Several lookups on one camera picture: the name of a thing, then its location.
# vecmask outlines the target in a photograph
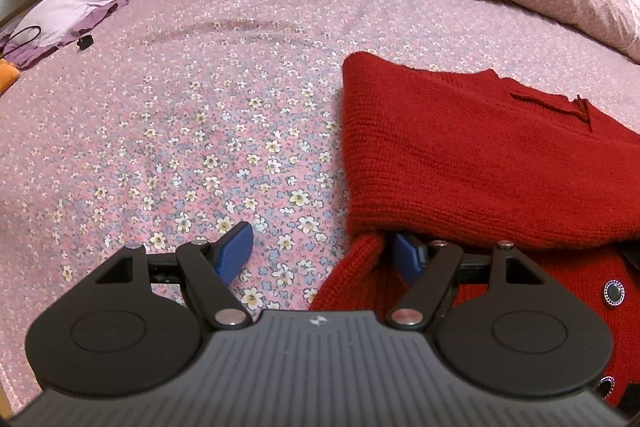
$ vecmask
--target pillow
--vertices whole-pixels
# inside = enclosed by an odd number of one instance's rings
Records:
[[[24,69],[52,49],[75,41],[111,11],[128,2],[129,0],[42,0],[11,32],[10,42],[4,47],[4,52],[9,54],[7,59]],[[42,32],[30,44],[13,53],[16,46],[37,35],[35,29],[17,35],[28,26],[39,26]]]
[[[40,26],[42,33],[33,41],[34,46],[56,44],[69,30],[87,17],[95,8],[115,0],[43,0],[37,4],[12,32],[12,44],[22,44],[31,39],[36,30],[14,35],[27,26]]]

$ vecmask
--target orange object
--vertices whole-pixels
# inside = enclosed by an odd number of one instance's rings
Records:
[[[10,62],[0,58],[0,94],[14,85],[20,77],[20,71]]]
[[[11,411],[9,399],[6,397],[4,389],[2,389],[2,386],[0,385],[0,418],[8,420],[13,415],[14,413]]]

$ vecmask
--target silver button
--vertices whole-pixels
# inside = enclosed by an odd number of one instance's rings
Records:
[[[246,314],[236,308],[225,308],[216,313],[216,320],[224,326],[237,326],[246,320]]]
[[[420,324],[424,316],[418,310],[400,308],[391,314],[391,320],[401,326],[415,326]]]
[[[429,257],[433,257],[434,255],[436,255],[439,251],[440,248],[444,248],[448,245],[449,243],[447,243],[447,241],[443,241],[441,239],[434,239],[433,241],[431,241],[428,246],[427,246],[427,252],[429,254]],[[421,260],[420,264],[426,263],[428,260]]]
[[[598,385],[596,386],[595,393],[601,399],[606,400],[611,393],[613,393],[613,388],[616,386],[616,379],[613,377],[604,377],[600,380]]]
[[[602,291],[604,301],[611,307],[620,306],[622,301],[625,300],[625,287],[622,282],[617,280],[610,280],[604,285]]]

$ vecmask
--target floral bedsheet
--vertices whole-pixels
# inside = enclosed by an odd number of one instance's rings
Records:
[[[640,131],[640,66],[500,2],[132,0],[92,35],[0,98],[0,377],[15,410],[38,392],[31,321],[128,241],[171,251],[248,221],[238,298],[254,314],[308,307],[348,241],[340,66],[351,52],[494,68]]]

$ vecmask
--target red sweater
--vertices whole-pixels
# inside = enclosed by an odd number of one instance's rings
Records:
[[[378,256],[389,230],[491,247],[510,239],[614,336],[616,404],[640,383],[640,275],[611,243],[640,237],[640,136],[588,100],[495,71],[418,71],[360,52],[342,68],[351,246],[312,309],[384,314],[404,293]],[[607,281],[625,287],[615,308]],[[458,300],[477,295],[462,287]]]

